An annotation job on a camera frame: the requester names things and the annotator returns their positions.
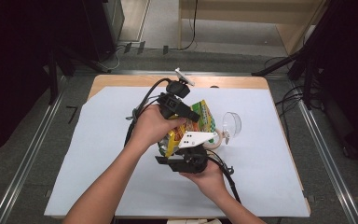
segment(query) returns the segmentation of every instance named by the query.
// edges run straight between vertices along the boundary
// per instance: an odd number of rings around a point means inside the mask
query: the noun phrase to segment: hand
[[[168,131],[186,122],[186,119],[165,119],[158,105],[149,106],[138,118],[130,141],[143,143],[146,149],[160,141]]]
[[[193,181],[199,187],[200,191],[212,201],[214,201],[216,197],[228,194],[223,173],[219,166],[212,161],[208,161],[207,167],[202,173],[180,173],[180,175]]]

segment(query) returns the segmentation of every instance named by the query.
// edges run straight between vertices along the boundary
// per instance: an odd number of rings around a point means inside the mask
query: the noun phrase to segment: wooden desk
[[[149,89],[133,87],[149,87],[163,77],[169,76],[100,75],[95,78],[49,199],[46,216],[64,217],[118,155],[129,125],[124,118]],[[246,198],[244,205],[261,217],[308,217],[310,207],[303,196],[267,81],[263,77],[190,78],[196,82],[196,88],[190,87],[191,93],[185,100],[197,102],[204,98],[213,109],[216,126],[222,125],[225,111],[238,112],[245,122],[237,139],[231,140],[228,146],[221,146],[217,152],[227,165],[234,166],[233,178],[240,197]],[[157,146],[147,150],[139,161],[117,209],[117,218],[224,216],[193,183],[169,167],[157,164],[154,156],[158,152],[153,148]]]
[[[179,2],[179,48],[182,19],[194,19],[195,0]],[[296,51],[325,0],[199,0],[197,20],[248,21],[277,24],[288,54]]]

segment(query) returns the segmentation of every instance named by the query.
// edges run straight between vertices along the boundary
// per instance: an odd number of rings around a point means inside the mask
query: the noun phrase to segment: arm
[[[63,223],[110,223],[138,160],[185,119],[166,120],[157,105],[138,118],[131,139],[112,164],[73,205]]]
[[[181,173],[181,175],[193,181],[201,192],[226,214],[232,223],[264,223],[231,197],[226,189],[222,171],[212,161],[208,161],[208,166],[200,174]]]

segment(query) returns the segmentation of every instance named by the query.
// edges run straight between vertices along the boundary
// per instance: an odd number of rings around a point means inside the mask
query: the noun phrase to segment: snack package
[[[215,123],[211,111],[206,105],[205,100],[193,104],[191,110],[200,115],[198,122],[193,122],[188,119],[186,123],[169,131],[167,136],[158,143],[159,152],[162,156],[170,157],[178,148],[179,142],[186,131],[189,132],[204,132],[213,133],[215,130]]]

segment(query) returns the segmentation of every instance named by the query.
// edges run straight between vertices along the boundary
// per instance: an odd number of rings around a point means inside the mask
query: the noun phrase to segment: white paper
[[[77,198],[123,148],[126,117],[149,88],[106,87],[82,108],[71,146],[45,211],[64,217]],[[165,92],[156,88],[154,95]],[[242,204],[259,217],[308,217],[296,167],[268,90],[192,88],[184,103],[204,99],[221,128],[226,112],[241,117],[241,132],[217,153],[233,166]],[[188,179],[157,163],[157,145],[140,159],[117,217],[224,217]]]

